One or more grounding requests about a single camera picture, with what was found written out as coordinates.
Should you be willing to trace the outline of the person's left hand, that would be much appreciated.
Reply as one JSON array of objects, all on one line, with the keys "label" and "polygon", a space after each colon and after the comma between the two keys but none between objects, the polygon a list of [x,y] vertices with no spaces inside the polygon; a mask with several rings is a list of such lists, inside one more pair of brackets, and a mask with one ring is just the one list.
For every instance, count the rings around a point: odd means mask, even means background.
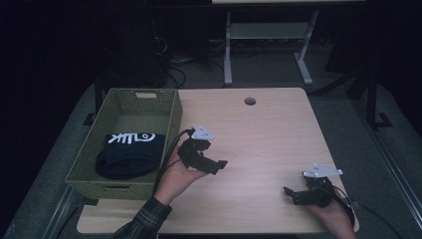
[{"label": "person's left hand", "polygon": [[153,197],[164,205],[169,205],[181,195],[193,182],[206,176],[205,172],[189,170],[181,161],[176,147],[168,161],[166,170],[162,174]]}]

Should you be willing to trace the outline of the green woven basket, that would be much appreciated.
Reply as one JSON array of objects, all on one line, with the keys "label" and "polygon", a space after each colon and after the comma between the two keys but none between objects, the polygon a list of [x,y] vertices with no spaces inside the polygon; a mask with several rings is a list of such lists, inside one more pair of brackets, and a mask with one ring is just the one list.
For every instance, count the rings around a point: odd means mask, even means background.
[{"label": "green woven basket", "polygon": [[111,89],[67,175],[66,182],[90,199],[146,200],[153,192],[159,169],[129,180],[113,180],[96,172],[96,160],[106,136],[127,133],[162,134],[161,153],[171,152],[179,134],[182,105],[175,89]]}]

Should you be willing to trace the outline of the dark blue sweater white print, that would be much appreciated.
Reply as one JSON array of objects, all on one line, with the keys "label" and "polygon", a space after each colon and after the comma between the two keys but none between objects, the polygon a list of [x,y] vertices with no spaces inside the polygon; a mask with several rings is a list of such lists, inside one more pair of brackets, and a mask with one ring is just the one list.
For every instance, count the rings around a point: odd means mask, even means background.
[{"label": "dark blue sweater white print", "polygon": [[107,134],[96,159],[96,172],[115,180],[147,175],[160,163],[165,140],[165,135],[149,132]]}]

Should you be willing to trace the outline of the black metal stand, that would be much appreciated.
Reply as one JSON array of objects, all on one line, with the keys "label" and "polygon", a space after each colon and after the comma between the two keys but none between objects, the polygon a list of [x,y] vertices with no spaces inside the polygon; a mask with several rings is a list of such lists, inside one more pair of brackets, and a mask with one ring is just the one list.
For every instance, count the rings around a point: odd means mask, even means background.
[{"label": "black metal stand", "polygon": [[95,111],[93,113],[89,113],[84,122],[83,125],[92,125],[103,105],[104,101],[104,89],[102,84],[101,76],[97,76],[94,82],[94,93],[95,93]]},{"label": "black metal stand", "polygon": [[352,74],[352,84],[347,96],[352,100],[360,99],[366,94],[365,119],[373,130],[380,127],[393,127],[385,113],[379,113],[377,106],[377,77],[374,72],[365,68],[357,69]]}]

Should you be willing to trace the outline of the aluminium floor rail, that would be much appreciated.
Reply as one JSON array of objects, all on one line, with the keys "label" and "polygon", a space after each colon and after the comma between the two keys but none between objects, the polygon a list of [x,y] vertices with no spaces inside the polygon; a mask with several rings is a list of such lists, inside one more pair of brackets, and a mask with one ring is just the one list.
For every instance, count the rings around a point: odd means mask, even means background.
[{"label": "aluminium floor rail", "polygon": [[381,134],[379,133],[378,127],[373,126],[366,119],[366,109],[360,102],[352,101],[351,104],[356,110],[357,115],[361,119],[365,130],[368,132],[373,142],[375,143],[378,151],[380,152],[386,168],[396,184],[396,187],[405,201],[412,217],[417,223],[418,227],[422,231],[422,201],[418,198],[417,194],[409,184],[399,165],[395,161],[393,154],[387,148]]},{"label": "aluminium floor rail", "polygon": [[67,186],[51,217],[42,239],[58,239],[65,225],[78,209],[78,192]]}]

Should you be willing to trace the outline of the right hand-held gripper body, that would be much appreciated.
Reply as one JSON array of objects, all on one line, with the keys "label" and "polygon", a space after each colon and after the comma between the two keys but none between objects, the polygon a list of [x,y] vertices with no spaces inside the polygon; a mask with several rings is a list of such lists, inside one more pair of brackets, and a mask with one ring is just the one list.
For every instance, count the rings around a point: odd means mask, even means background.
[{"label": "right hand-held gripper body", "polygon": [[307,201],[306,205],[317,205],[326,207],[336,198],[334,186],[329,180],[330,176],[342,175],[342,170],[335,167],[328,167],[319,163],[314,163],[309,169],[302,172],[305,180],[305,191],[296,191]]}]

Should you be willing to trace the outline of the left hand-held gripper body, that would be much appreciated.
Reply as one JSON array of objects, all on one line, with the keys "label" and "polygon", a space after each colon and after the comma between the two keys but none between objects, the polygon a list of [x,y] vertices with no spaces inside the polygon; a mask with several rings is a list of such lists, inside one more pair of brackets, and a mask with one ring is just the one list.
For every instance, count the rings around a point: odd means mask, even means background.
[{"label": "left hand-held gripper body", "polygon": [[189,137],[184,140],[177,153],[186,167],[192,167],[202,172],[208,173],[207,169],[216,166],[216,162],[207,158],[203,151],[211,145],[214,136],[201,124],[198,128],[187,131]]}]

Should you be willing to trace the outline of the person's right hand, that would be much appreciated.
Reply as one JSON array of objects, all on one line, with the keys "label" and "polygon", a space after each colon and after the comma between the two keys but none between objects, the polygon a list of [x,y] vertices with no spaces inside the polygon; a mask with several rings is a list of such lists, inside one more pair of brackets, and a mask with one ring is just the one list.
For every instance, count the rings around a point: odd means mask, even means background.
[{"label": "person's right hand", "polygon": [[328,206],[307,205],[313,214],[335,239],[358,239],[345,209],[335,200]]}]

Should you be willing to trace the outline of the white metal stand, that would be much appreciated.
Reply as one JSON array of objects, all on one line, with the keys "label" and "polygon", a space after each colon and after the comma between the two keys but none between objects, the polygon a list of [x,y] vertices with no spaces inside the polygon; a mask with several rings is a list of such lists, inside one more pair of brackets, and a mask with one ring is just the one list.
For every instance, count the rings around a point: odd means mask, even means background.
[{"label": "white metal stand", "polygon": [[230,12],[226,14],[225,55],[223,61],[224,85],[233,84],[231,42],[233,40],[302,40],[303,45],[294,57],[305,85],[313,79],[305,62],[305,56],[317,22],[318,11],[313,11],[307,22],[294,23],[236,23]]}]

